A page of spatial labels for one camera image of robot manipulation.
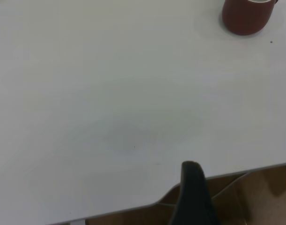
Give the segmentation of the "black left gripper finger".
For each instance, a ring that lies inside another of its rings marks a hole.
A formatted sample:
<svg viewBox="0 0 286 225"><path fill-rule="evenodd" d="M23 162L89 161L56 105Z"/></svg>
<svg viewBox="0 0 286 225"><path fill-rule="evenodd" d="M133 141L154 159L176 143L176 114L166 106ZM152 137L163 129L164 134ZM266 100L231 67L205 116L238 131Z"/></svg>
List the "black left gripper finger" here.
<svg viewBox="0 0 286 225"><path fill-rule="evenodd" d="M219 225L201 166L185 161L181 168L180 193L170 225Z"/></svg>

